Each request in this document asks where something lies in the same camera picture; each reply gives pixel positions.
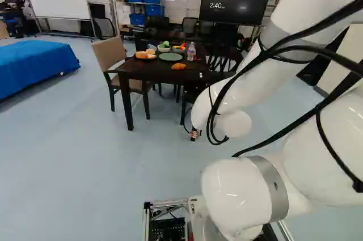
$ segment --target whiteboard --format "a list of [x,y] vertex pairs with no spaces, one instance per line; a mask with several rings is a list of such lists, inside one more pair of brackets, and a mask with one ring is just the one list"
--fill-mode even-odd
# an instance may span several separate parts
[[87,0],[31,0],[37,17],[90,20]]

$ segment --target television screen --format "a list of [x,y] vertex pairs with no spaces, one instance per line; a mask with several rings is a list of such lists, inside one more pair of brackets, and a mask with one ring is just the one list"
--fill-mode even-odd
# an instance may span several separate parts
[[202,0],[199,19],[258,26],[268,0]]

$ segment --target water bottle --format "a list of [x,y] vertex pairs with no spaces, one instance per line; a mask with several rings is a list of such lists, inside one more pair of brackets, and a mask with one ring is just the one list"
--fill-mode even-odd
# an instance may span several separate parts
[[190,44],[190,46],[188,48],[187,60],[188,61],[193,61],[195,55],[196,55],[195,44],[194,44],[194,42],[191,42],[191,44]]

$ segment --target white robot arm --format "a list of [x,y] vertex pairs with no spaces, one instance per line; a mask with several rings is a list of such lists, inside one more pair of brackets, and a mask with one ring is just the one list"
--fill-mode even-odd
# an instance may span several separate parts
[[[269,48],[352,1],[281,0],[261,43]],[[324,47],[352,22],[362,20],[363,12],[359,11],[294,44]],[[260,52],[260,45],[254,44],[238,71]],[[284,56],[301,61],[315,57],[309,52],[287,52]],[[218,108],[217,127],[229,137],[246,135],[251,119],[240,109],[262,101],[304,67],[268,59],[239,77]],[[211,101],[215,102],[229,80],[212,85],[198,97],[192,109],[195,128],[205,124]],[[261,225],[309,213],[318,205],[363,204],[363,193],[352,187],[353,177],[363,180],[363,87],[325,107],[319,119],[317,123],[312,117],[291,132],[280,154],[221,160],[205,169],[202,193],[212,221],[226,239],[253,240]],[[335,154],[324,143],[319,123]]]

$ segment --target blue mattress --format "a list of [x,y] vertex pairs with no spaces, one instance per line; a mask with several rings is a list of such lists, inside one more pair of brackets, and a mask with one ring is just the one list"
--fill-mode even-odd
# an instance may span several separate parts
[[20,41],[0,46],[0,99],[79,67],[79,61],[68,44]]

